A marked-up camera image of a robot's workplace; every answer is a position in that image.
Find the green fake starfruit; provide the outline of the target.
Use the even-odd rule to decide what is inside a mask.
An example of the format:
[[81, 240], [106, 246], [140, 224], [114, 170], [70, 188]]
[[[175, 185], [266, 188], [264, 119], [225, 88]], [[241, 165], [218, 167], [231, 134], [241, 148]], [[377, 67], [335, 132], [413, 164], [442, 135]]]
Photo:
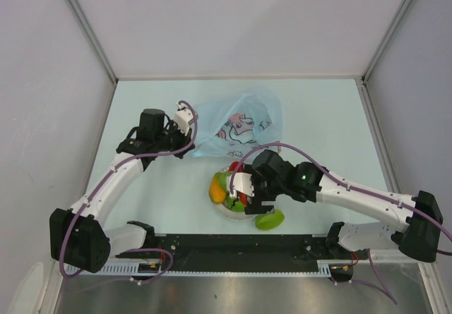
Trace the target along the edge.
[[272, 213], [257, 216], [255, 226], [259, 230], [268, 231], [280, 226], [284, 220], [284, 214], [280, 210], [276, 210]]

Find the green fake watermelon ball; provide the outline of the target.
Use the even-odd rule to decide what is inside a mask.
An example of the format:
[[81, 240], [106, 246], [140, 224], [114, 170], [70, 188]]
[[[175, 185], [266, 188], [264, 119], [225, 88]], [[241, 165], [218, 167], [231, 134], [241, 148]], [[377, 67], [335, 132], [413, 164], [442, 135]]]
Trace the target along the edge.
[[240, 199], [231, 198], [230, 196], [226, 198], [226, 207], [233, 212], [244, 212], [245, 209], [245, 205]]

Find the white paper plate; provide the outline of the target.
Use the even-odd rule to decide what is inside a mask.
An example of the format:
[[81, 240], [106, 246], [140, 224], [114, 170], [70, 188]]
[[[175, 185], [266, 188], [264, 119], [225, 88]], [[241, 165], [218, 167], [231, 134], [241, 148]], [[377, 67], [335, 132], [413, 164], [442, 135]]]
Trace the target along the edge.
[[[224, 167], [223, 169], [221, 169], [218, 172], [226, 172], [229, 171], [229, 167]], [[242, 203], [246, 206], [246, 196], [244, 194], [238, 194], [238, 198], [242, 201]], [[248, 215], [245, 213], [245, 209], [244, 212], [233, 212], [229, 209], [227, 209], [226, 207], [226, 199], [223, 203], [220, 204], [214, 204], [215, 209], [224, 217], [234, 220], [234, 221], [244, 221], [244, 220], [251, 220], [254, 217], [256, 217], [256, 215]]]

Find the light blue plastic bag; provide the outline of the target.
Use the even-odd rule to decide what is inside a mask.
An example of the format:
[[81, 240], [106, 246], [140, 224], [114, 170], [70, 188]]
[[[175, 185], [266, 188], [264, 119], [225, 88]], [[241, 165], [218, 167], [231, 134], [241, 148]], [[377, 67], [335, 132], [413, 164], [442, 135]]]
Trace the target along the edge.
[[193, 157], [241, 159], [259, 145], [283, 136], [279, 98], [265, 88], [211, 99], [197, 104], [198, 132]]

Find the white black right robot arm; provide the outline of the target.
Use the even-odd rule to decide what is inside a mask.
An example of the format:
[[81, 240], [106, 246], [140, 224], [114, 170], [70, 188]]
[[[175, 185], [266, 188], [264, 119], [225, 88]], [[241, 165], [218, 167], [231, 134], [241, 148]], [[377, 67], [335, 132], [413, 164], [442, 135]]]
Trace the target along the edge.
[[443, 216], [429, 192], [407, 195], [355, 184], [313, 162], [293, 165], [278, 153], [264, 150], [230, 181], [232, 191], [247, 198], [247, 214], [265, 214], [279, 195], [305, 203], [335, 205], [371, 217], [367, 224], [336, 222], [326, 239], [326, 251], [343, 258], [359, 250], [398, 249], [421, 262], [434, 262]]

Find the yellow green fake mango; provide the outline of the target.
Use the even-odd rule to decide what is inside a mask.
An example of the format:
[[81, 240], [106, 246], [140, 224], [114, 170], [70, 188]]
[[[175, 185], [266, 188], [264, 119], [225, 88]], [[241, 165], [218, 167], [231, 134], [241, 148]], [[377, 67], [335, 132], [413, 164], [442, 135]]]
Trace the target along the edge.
[[209, 197], [212, 203], [220, 204], [223, 203], [227, 197], [227, 190], [223, 189], [220, 185], [220, 175], [223, 172], [215, 173], [209, 186]]

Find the green fake custard apple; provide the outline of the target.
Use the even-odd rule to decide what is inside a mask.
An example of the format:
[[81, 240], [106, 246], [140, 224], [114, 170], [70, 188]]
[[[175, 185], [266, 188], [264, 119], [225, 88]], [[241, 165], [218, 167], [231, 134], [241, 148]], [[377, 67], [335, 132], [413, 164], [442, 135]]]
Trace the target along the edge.
[[226, 171], [221, 173], [219, 181], [220, 181], [220, 185], [223, 189], [227, 190], [228, 186], [230, 184], [230, 176], [232, 175], [231, 171]]

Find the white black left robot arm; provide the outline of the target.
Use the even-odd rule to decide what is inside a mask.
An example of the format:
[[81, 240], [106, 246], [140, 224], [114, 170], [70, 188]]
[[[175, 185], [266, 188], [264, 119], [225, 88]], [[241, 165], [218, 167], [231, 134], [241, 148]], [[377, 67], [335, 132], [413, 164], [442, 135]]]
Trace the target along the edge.
[[152, 226], [129, 221], [121, 227], [105, 229], [105, 222], [127, 188], [158, 157], [183, 158], [194, 149], [197, 114], [181, 100], [174, 117], [161, 109], [144, 109], [139, 123], [122, 140], [114, 159], [100, 180], [68, 209], [55, 209], [49, 218], [51, 256], [58, 261], [63, 277], [99, 272], [110, 259], [123, 254], [146, 258], [163, 254], [157, 246]]

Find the red fake bell pepper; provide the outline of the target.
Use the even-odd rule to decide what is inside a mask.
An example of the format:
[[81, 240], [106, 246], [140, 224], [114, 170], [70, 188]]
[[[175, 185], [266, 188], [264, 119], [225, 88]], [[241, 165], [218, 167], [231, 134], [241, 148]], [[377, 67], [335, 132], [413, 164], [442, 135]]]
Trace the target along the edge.
[[229, 167], [229, 171], [234, 171], [234, 170], [236, 170], [237, 172], [242, 172], [242, 165], [239, 162], [231, 163], [231, 165]]

